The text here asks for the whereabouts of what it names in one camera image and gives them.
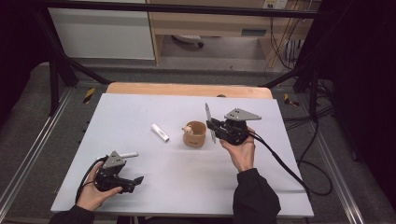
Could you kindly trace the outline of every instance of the white cabinet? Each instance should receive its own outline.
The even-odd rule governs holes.
[[[154,60],[147,12],[49,8],[49,13],[69,57]]]

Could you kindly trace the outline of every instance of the wire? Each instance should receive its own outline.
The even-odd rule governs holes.
[[[295,9],[297,8],[299,1],[300,1],[300,0],[297,0],[297,1],[295,2],[294,7],[293,7],[292,10],[295,10]],[[301,19],[298,19],[297,22],[294,23],[293,28],[291,29],[291,31],[290,31],[290,33],[289,33],[289,37],[288,37],[288,39],[287,39],[287,40],[288,40],[288,43],[289,43],[289,41],[290,41],[290,37],[292,36],[292,34],[293,34],[293,32],[294,32],[294,30],[295,30],[295,28],[296,28],[296,26],[297,26],[297,24],[299,23],[300,20],[301,20]],[[285,35],[286,35],[286,32],[287,32],[288,28],[290,27],[290,22],[291,22],[291,21],[292,21],[292,19],[289,19],[289,20],[288,20],[288,24],[286,24],[286,28],[285,28],[285,30],[284,30],[284,32],[283,32],[282,37],[280,38],[281,41],[284,39],[284,37],[285,37]],[[285,48],[285,45],[283,45],[282,43],[279,43],[279,45],[278,45],[278,44],[276,43],[276,39],[275,39],[275,36],[274,36],[274,18],[273,18],[273,17],[270,18],[270,31],[271,31],[271,36],[270,36],[271,46],[273,47],[273,50],[274,50],[274,52],[275,52],[277,58],[280,60],[280,62],[283,64],[284,67],[286,67],[286,68],[289,69],[289,70],[292,70],[293,68],[290,67],[290,62],[288,62],[288,64],[285,64],[285,62],[283,61],[283,58],[281,57],[280,51],[281,51],[282,49]]]
[[[353,5],[353,3],[355,2],[355,0],[350,0],[349,5],[346,7],[346,9],[344,10],[343,14],[339,17],[339,19],[337,20],[337,22],[329,29],[329,31],[319,40],[319,42],[311,49],[310,52],[308,52],[305,57],[303,59],[300,60],[301,63],[303,63],[305,60],[307,60],[309,57],[311,57],[311,55],[315,52],[315,50],[317,50],[321,45],[323,45],[323,42],[325,41],[326,38],[328,38],[332,32],[335,30],[335,28],[337,27],[338,23],[340,23],[341,19],[343,19],[345,17],[345,15],[347,14],[347,11],[351,8],[351,6]]]
[[[312,6],[312,2],[313,2],[313,0],[311,0],[311,1],[310,1],[309,5],[308,5],[308,7],[306,8],[306,10],[305,10],[305,11],[307,11],[307,10],[309,10],[309,8],[311,8],[311,6]]]
[[[323,109],[321,109],[321,110],[319,110],[317,112],[317,118],[318,119],[319,118],[323,118],[323,117],[331,114],[332,112],[333,112],[332,105],[326,106],[326,107],[324,107]],[[305,123],[307,123],[307,122],[309,122],[311,120],[312,120],[312,116],[310,116],[310,115],[309,116],[305,116],[305,117],[299,117],[299,118],[283,118],[283,121],[285,123],[296,122],[296,123],[290,125],[289,127],[287,127],[286,128],[287,131],[289,131],[289,130],[291,130],[293,128],[299,127],[299,126],[301,126],[301,125],[303,125],[303,124],[305,124]]]
[[[324,192],[324,193],[322,193],[322,192],[317,192],[317,191],[314,191],[314,190],[311,189],[311,192],[312,192],[313,194],[316,194],[316,195],[318,195],[318,196],[328,196],[328,195],[330,195],[330,194],[332,193],[332,189],[333,189],[332,179],[330,178],[330,176],[329,176],[324,170],[322,170],[321,168],[319,168],[318,166],[316,166],[314,163],[309,162],[309,161],[297,161],[297,162],[299,162],[299,163],[305,163],[305,164],[307,164],[307,165],[310,165],[310,166],[314,167],[315,169],[317,169],[317,170],[319,170],[321,173],[323,173],[323,174],[326,176],[326,178],[328,179],[329,184],[330,184],[329,189],[328,189],[326,192]]]
[[[77,190],[77,194],[76,194],[75,203],[78,202],[78,199],[79,199],[79,196],[80,196],[80,194],[81,194],[81,192],[82,192],[82,189],[83,189],[87,184],[91,184],[92,182],[94,182],[94,181],[92,181],[92,182],[88,182],[88,183],[84,184],[85,180],[87,179],[88,175],[90,174],[90,171],[93,169],[93,167],[94,167],[99,161],[106,161],[107,158],[108,158],[108,156],[105,156],[105,157],[102,157],[102,158],[97,159],[97,160],[91,165],[91,167],[88,169],[88,171],[85,173],[84,177],[82,178],[82,180],[81,180],[81,182],[80,182],[80,184],[79,184],[79,186],[78,186],[78,190]]]
[[[304,152],[303,152],[303,155],[301,155],[300,159],[299,159],[298,162],[297,162],[297,167],[299,167],[299,168],[300,168],[300,164],[301,164],[301,162],[302,162],[302,160],[303,160],[303,158],[304,158],[306,152],[308,151],[309,148],[311,148],[312,144],[313,144],[314,141],[315,141],[315,138],[317,137],[318,127],[319,127],[319,122],[317,122],[317,127],[315,128],[314,136],[312,137],[312,139],[311,139],[311,141],[309,142],[308,146],[305,148],[305,150],[304,150]]]
[[[321,79],[320,83],[318,84],[318,87],[321,87],[321,89],[318,89],[318,93],[323,94],[324,97],[332,103],[332,97],[333,97],[333,93],[334,93],[334,85],[332,85],[332,90],[330,90],[324,83],[323,79]]]
[[[268,150],[270,150],[270,152],[272,153],[272,155],[274,156],[274,158],[277,160],[277,162],[283,167],[283,169],[286,170],[286,172],[288,172],[295,180],[297,180],[297,182],[300,183],[301,186],[303,186],[303,188],[305,189],[305,192],[308,196],[308,199],[311,200],[311,190],[310,188],[304,183],[304,181],[297,176],[286,164],[285,162],[282,161],[282,159],[280,159],[280,157],[270,148],[270,146],[268,146],[268,144],[256,133],[248,131],[249,136],[253,137],[254,139],[256,139],[257,141],[261,142],[263,145],[265,145]]]
[[[268,60],[266,60],[266,61],[271,62],[275,57],[276,57],[276,55],[272,56],[271,59],[268,59]],[[269,66],[270,66],[270,64],[267,63],[267,65],[265,65],[265,68],[264,68],[264,71],[263,71],[263,72],[264,72],[264,78],[265,78],[265,79],[271,79],[271,78],[268,77],[267,74],[266,74],[266,70],[267,70],[267,68],[268,68]]]

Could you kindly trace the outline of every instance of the white marker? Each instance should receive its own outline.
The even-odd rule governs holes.
[[[123,159],[137,157],[137,156],[139,156],[139,154],[137,152],[131,152],[131,153],[126,153],[126,154],[120,155],[120,157]]]
[[[163,130],[161,130],[161,128],[158,127],[157,124],[151,124],[151,130],[154,131],[158,136],[160,136],[164,142],[169,141],[168,135],[166,135],[166,133]]]

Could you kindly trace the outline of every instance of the black cable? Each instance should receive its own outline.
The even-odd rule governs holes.
[[[273,50],[274,50],[274,52],[275,52],[277,58],[280,60],[280,62],[283,64],[283,66],[285,66],[285,67],[288,68],[288,69],[292,69],[292,68],[288,67],[287,65],[285,65],[285,63],[283,62],[282,56],[280,56],[280,52],[279,52],[280,47],[279,47],[279,45],[276,43],[276,39],[275,39],[275,37],[274,37],[274,17],[271,17],[271,18],[270,18],[270,31],[271,31],[271,32],[270,32],[270,33],[271,33],[271,36],[270,36],[270,43],[271,43],[271,46],[273,47]]]
[[[294,30],[297,28],[297,25],[299,24],[300,21],[301,21],[301,19],[297,20],[297,22],[294,23],[293,28],[291,29],[290,34],[288,36],[288,40],[291,39],[291,36],[294,34]],[[295,50],[295,40],[293,40],[293,48],[292,48],[293,68],[295,67],[295,63],[296,63],[294,50]]]
[[[305,60],[307,60],[311,55],[319,48],[321,45],[323,45],[323,42],[334,32],[335,28],[337,27],[338,23],[345,17],[347,14],[347,11],[351,8],[355,0],[350,0],[349,5],[347,5],[346,9],[343,11],[341,16],[338,18],[337,22],[330,28],[328,29],[328,32],[319,40],[319,42],[311,49],[310,52],[308,52],[301,60],[300,63],[304,63]]]
[[[285,50],[284,50],[284,56],[283,57],[285,57],[285,59],[286,59],[286,62],[288,62],[288,65],[290,65],[290,61],[289,61],[289,55],[288,55],[288,52],[289,52],[289,44],[290,44],[290,42],[289,41],[287,41],[286,42],[286,46],[285,46]]]
[[[293,63],[293,67],[294,67],[294,48],[295,48],[295,41],[291,40],[291,48],[290,48],[290,52],[289,52],[289,66],[290,63]]]
[[[323,80],[318,84],[321,89],[318,89],[319,93],[322,93],[326,96],[326,98],[332,103],[333,93],[334,93],[334,85],[332,85],[332,90],[330,90]]]
[[[326,106],[323,109],[318,111],[317,118],[318,119],[322,118],[322,117],[324,117],[324,116],[326,116],[328,114],[331,114],[331,113],[332,113],[332,105]],[[299,126],[301,126],[301,125],[303,125],[303,124],[305,124],[305,123],[307,123],[307,122],[309,122],[311,120],[312,120],[311,116],[305,116],[305,117],[299,117],[299,118],[284,118],[283,119],[283,121],[285,123],[297,122],[298,121],[297,123],[294,123],[294,124],[290,125],[289,127],[287,127],[286,128],[287,131],[289,131],[289,130],[291,130],[293,128],[297,128],[297,127],[299,127]]]
[[[296,66],[297,58],[296,58],[296,40],[293,40],[293,67]]]
[[[307,164],[307,165],[310,165],[310,166],[316,168],[316,169],[319,170],[321,173],[323,173],[323,174],[326,176],[326,178],[329,180],[330,188],[329,188],[329,190],[328,190],[327,192],[320,193],[320,192],[316,192],[316,191],[314,191],[314,190],[311,190],[311,192],[312,192],[313,194],[316,194],[316,195],[318,195],[318,196],[328,196],[328,195],[330,195],[330,194],[332,193],[332,189],[333,189],[332,179],[330,178],[330,176],[329,176],[323,169],[321,169],[320,167],[316,166],[314,163],[309,162],[309,161],[297,161],[297,162],[299,162],[299,163],[305,163],[305,164]]]
[[[88,175],[90,174],[90,171],[93,169],[93,167],[94,167],[98,162],[100,162],[100,161],[106,161],[107,158],[108,158],[108,156],[105,156],[105,157],[102,157],[102,158],[97,159],[97,160],[91,165],[91,167],[88,169],[87,173],[85,173],[84,177],[83,177],[82,180],[81,180],[81,183],[80,183],[79,186],[78,186],[78,190],[77,190],[77,194],[76,194],[75,203],[78,202],[79,195],[81,195],[82,189],[83,189],[87,184],[90,184],[90,183],[94,182],[94,181],[92,181],[92,182],[89,182],[89,183],[84,184],[84,183],[85,183],[85,180],[87,179]]]
[[[312,137],[311,141],[309,142],[308,146],[305,148],[303,154],[301,155],[300,159],[297,161],[297,167],[300,168],[300,164],[306,154],[306,152],[308,152],[309,148],[311,148],[312,144],[315,141],[315,138],[317,137],[317,133],[318,133],[318,127],[319,127],[319,122],[316,122],[317,126],[315,128],[315,132],[314,132],[314,136]]]
[[[289,175],[291,175],[295,180],[297,180],[297,182],[300,183],[301,186],[303,186],[303,188],[305,189],[306,195],[308,196],[309,201],[311,201],[311,190],[310,188],[304,183],[304,181],[297,176],[286,164],[285,162],[282,161],[282,159],[280,159],[280,157],[270,148],[270,146],[268,146],[268,144],[256,133],[248,131],[249,136],[253,137],[254,139],[256,139],[257,141],[261,142],[263,145],[265,145],[268,150],[271,152],[271,154],[274,156],[274,158],[276,159],[276,161],[283,167],[283,169],[286,170],[286,172],[289,173]]]

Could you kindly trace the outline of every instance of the electrical cord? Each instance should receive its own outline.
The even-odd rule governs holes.
[[[88,169],[87,173],[85,173],[84,177],[83,177],[82,180],[81,180],[81,183],[80,183],[79,186],[78,186],[78,190],[77,190],[77,194],[76,194],[75,203],[78,202],[78,199],[79,199],[79,196],[81,195],[82,189],[84,189],[84,187],[85,187],[87,184],[91,184],[92,182],[95,182],[95,181],[92,181],[92,182],[88,182],[88,183],[85,183],[85,184],[84,184],[85,180],[87,179],[88,175],[90,174],[90,171],[93,169],[93,167],[94,167],[98,162],[100,162],[100,161],[106,161],[107,158],[108,158],[108,156],[105,156],[105,157],[102,157],[102,158],[97,159],[97,160],[91,165],[91,167]]]
[[[319,118],[322,118],[328,114],[331,114],[332,110],[333,110],[332,105],[324,107],[323,109],[321,109],[317,112],[317,118],[319,119]],[[285,123],[297,122],[297,123],[294,123],[294,124],[290,125],[289,127],[287,127],[286,128],[287,131],[289,131],[293,128],[299,127],[299,126],[309,122],[310,120],[312,120],[312,116],[305,116],[305,117],[299,117],[299,118],[283,118],[283,121]]]
[[[305,11],[307,11],[307,10],[309,10],[309,8],[311,8],[311,6],[312,6],[312,2],[313,2],[313,0],[311,0],[311,1],[310,1],[309,5],[308,5],[308,7],[306,8],[306,10],[305,10]]]
[[[294,44],[294,47],[290,48],[290,55],[289,55],[289,57],[288,57],[288,53],[287,53],[288,44],[289,44],[289,42],[292,44],[292,42],[290,41],[290,38],[291,38],[291,36],[293,35],[294,30],[296,29],[296,27],[297,27],[298,23],[300,22],[300,20],[301,20],[301,19],[297,20],[297,22],[294,23],[294,25],[293,25],[292,28],[291,28],[290,34],[289,34],[289,36],[288,36],[288,42],[286,43],[285,46],[282,46],[281,43],[279,43],[279,45],[278,45],[277,42],[276,42],[276,39],[275,39],[275,36],[274,36],[274,18],[272,18],[272,17],[270,18],[270,31],[271,31],[270,42],[271,42],[271,46],[272,46],[272,48],[273,48],[273,50],[274,50],[274,52],[275,52],[275,54],[276,54],[276,57],[281,61],[281,63],[283,64],[283,66],[286,67],[286,68],[289,69],[289,70],[292,70],[293,67],[294,67],[294,66],[293,66],[293,67],[290,67],[290,58],[291,58],[291,54],[292,54],[292,55],[293,55],[292,61],[294,61],[294,48],[295,48],[295,44]],[[285,50],[285,52],[284,52],[285,56],[284,56],[284,57],[282,57],[282,56],[281,56],[281,53],[280,53],[280,51],[281,51],[282,49]]]
[[[298,3],[299,3],[299,0],[297,0],[297,1],[295,2],[294,7],[293,7],[292,10],[295,10],[295,9],[297,8]],[[293,27],[292,27],[292,29],[291,29],[291,31],[290,31],[290,34],[289,34],[289,36],[288,36],[288,42],[290,41],[290,38],[291,38],[292,34],[294,33],[294,30],[295,30],[295,28],[297,27],[297,24],[299,23],[300,20],[301,20],[301,19],[298,19],[297,22],[294,23],[294,25],[293,25]],[[284,30],[284,32],[283,32],[283,35],[282,35],[282,37],[280,38],[281,40],[284,39],[284,37],[285,37],[285,35],[286,35],[286,32],[287,32],[287,30],[288,30],[288,28],[289,28],[289,26],[290,26],[290,22],[291,22],[291,19],[288,20],[288,24],[286,25],[286,28],[285,28],[285,30]],[[276,43],[276,39],[275,39],[275,36],[274,36],[274,18],[273,18],[273,17],[270,18],[270,31],[271,31],[271,36],[270,36],[271,46],[273,47],[273,50],[274,50],[274,52],[275,52],[277,58],[281,61],[281,63],[283,64],[284,67],[286,67],[286,68],[289,69],[289,70],[292,70],[293,68],[291,68],[288,64],[285,64],[285,62],[283,62],[283,59],[282,59],[282,56],[281,56],[281,53],[280,53],[280,51],[281,51],[283,48],[285,48],[285,46],[283,46],[282,43],[279,43],[279,45]]]
[[[332,106],[328,106],[328,107],[326,107],[325,109],[323,109],[323,110],[321,110],[320,112],[318,112],[317,115],[322,117],[322,116],[325,115],[325,114],[323,113],[323,111],[326,112],[326,114],[327,114],[328,111],[331,111],[331,109],[332,109]],[[302,118],[294,118],[294,119],[287,119],[287,120],[303,120],[304,122],[308,122],[308,121],[310,121],[311,119],[312,119],[312,116],[306,116],[306,117],[302,117]],[[316,168],[317,170],[319,170],[321,173],[323,173],[323,174],[326,176],[326,178],[328,179],[329,184],[330,184],[329,189],[328,189],[327,191],[325,191],[325,192],[317,192],[317,191],[314,191],[314,190],[311,189],[311,192],[312,192],[313,194],[318,195],[318,196],[327,196],[327,195],[330,195],[330,194],[332,193],[332,189],[333,189],[332,179],[330,178],[330,176],[329,176],[324,170],[320,169],[320,168],[319,168],[318,166],[316,166],[314,163],[304,160],[305,154],[307,153],[307,151],[309,150],[309,148],[311,148],[312,144],[314,143],[314,141],[315,141],[315,139],[316,139],[316,137],[317,137],[317,134],[318,134],[318,121],[316,122],[316,124],[317,124],[317,125],[316,125],[316,127],[315,127],[315,132],[314,132],[314,135],[313,135],[311,141],[309,142],[308,146],[305,148],[305,150],[304,150],[302,156],[300,157],[300,159],[298,159],[298,160],[296,160],[296,161],[297,161],[297,167],[298,167],[298,168],[300,168],[301,164],[304,163],[304,164],[307,164],[307,165],[310,165],[310,166]]]
[[[321,45],[323,45],[323,42],[334,32],[335,28],[337,27],[338,23],[340,23],[340,21],[345,17],[345,15],[347,14],[347,11],[351,8],[351,6],[353,5],[353,3],[356,0],[350,0],[349,4],[347,5],[346,9],[343,11],[343,13],[341,14],[341,16],[338,18],[338,20],[335,22],[335,24],[328,29],[328,32],[319,40],[319,42],[311,49],[310,52],[308,52],[301,60],[301,63],[304,63],[309,57],[311,57],[313,55],[313,53],[318,50],[319,47],[321,47]]]
[[[326,99],[328,99],[330,101],[330,103],[332,103],[332,98],[333,98],[333,93],[334,93],[334,85],[332,85],[332,90],[330,90],[326,86],[324,81],[321,80],[320,83],[318,83],[318,87],[320,87],[320,89],[318,89],[318,93],[320,95],[323,95]]]
[[[256,133],[252,131],[248,131],[249,136],[253,137],[257,141],[261,142],[263,145],[267,147],[267,149],[271,152],[271,154],[274,156],[276,161],[283,167],[283,169],[286,170],[286,172],[289,173],[303,188],[305,189],[306,195],[308,196],[309,201],[311,200],[311,190],[310,188],[304,183],[304,181],[297,176],[286,164],[285,162],[280,159],[280,157],[268,146],[268,144]]]
[[[295,48],[296,48],[295,40],[290,40],[290,39],[291,39],[291,36],[294,34],[294,30],[297,28],[297,25],[299,24],[299,22],[301,20],[302,19],[298,19],[297,22],[294,23],[294,25],[292,26],[291,31],[289,33],[289,36],[287,38],[288,42],[291,43],[291,48],[290,48],[290,52],[289,52],[289,57],[288,57],[287,51],[285,51],[285,55],[286,55],[285,57],[287,58],[287,61],[289,63],[288,65],[290,65],[290,62],[293,62],[293,67],[292,68],[294,68],[295,63],[297,62],[297,60],[295,59]]]

